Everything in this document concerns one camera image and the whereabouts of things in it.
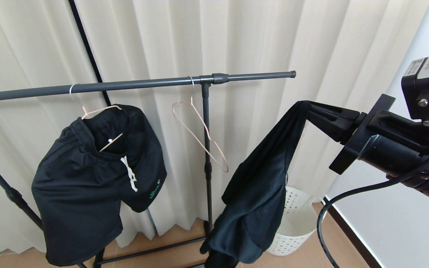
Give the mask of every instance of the black metal rack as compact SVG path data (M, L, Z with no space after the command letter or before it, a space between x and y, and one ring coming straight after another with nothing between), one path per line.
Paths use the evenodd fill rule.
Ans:
M222 84L229 81L245 81L245 80L260 80L260 79L274 79L274 78L294 78L296 76L295 71L285 71L281 73L252 73L252 74L238 74L228 75L224 73L214 73L212 75L202 75L193 77L181 77L181 78L168 78L168 79L152 79L152 80L138 80L138 81L124 81L124 82L110 82L110 83L91 83L91 84L78 84L72 89L73 93L85 93L85 92L106 92L111 90L124 90L124 89L136 89L136 88L153 88L153 87L165 87L165 86L178 86L178 85L190 85L192 83L201 85L201 96L203 97L203 120L209 129L209 87L212 84ZM69 94L70 85L63 86L50 86L50 87L39 87L29 88L20 90L9 90L0 92L1 100L11 100L28 97L39 97L48 95L63 95ZM104 98L107 100L108 95L104 94ZM210 150L210 141L206 129L204 129L204 144L206 149ZM176 246L182 246L185 244L201 241L205 239L211 232L213 226L213 214L212 214L212 200L211 200L211 161L208 153L205 153L206 161L204 165L204 172L206 175L206 191L208 201L208 221L204 222L205 235L203 237L192 239L168 246L162 246L160 248L150 249L148 251L142 251L138 253L129 254L126 256L120 256L117 258L104 259L104 249L100 251L93 264L93 268L101 268L102 264L120 261L126 258L133 258L144 254L149 254L157 251L163 251L164 249L174 248ZM41 229L43 229L41 219L36 213L28 206L26 201L22 198L22 195L14 188L12 188L0 174L0 185L5 190L8 198L14 202L23 212ZM81 268L87 268L83 263L78 264ZM204 263L190 266L187 268L203 267Z

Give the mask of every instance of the laundry basket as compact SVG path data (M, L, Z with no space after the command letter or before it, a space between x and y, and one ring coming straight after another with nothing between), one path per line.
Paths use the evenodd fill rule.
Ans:
M317 214L312 207L314 199L300 190L286 187L286 205L281 225L267 251L285 256L298 249L315 231Z

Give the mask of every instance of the curtain fold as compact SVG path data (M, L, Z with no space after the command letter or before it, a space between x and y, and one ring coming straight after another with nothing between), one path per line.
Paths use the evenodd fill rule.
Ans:
M368 111L388 88L426 11L428 0L75 1L104 82L211 73L297 71L294 79L229 82L210 88L210 132L230 171L213 165L213 213L237 166L299 100ZM0 0L0 91L96 83L67 1ZM122 205L120 246L174 224L207 219L204 151L175 120L172 104L189 101L191 86L109 92L112 103L139 107L163 149L168 172L146 212ZM74 95L88 110L101 93ZM202 111L201 87L194 104ZM0 102L0 173L37 211L31 182L62 129L82 109L69 95ZM203 140L187 106L180 117ZM322 197L336 174L339 151L307 124L289 169L289 186ZM221 160L212 146L213 155ZM44 251L41 230L0 188L0 251Z

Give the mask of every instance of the white drawstring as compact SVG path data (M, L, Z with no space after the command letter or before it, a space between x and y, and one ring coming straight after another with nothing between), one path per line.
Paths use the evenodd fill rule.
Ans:
M131 168L128 166L127 156L124 156L123 158L120 158L120 161L122 161L122 163L124 163L125 166L127 167L128 178L130 178L131 188L134 191L137 192L138 189L137 189L137 187L135 187L135 182L137 181L137 179L135 178L135 174L133 173L133 171L131 170Z

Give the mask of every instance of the screw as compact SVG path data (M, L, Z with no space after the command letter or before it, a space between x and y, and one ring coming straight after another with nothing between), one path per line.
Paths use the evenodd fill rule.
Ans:
M423 125L424 125L425 127L429 127L429 120L423 121Z
M418 102L418 106L420 106L420 107L426 107L426 105L428 105L428 100L427 99L421 99Z

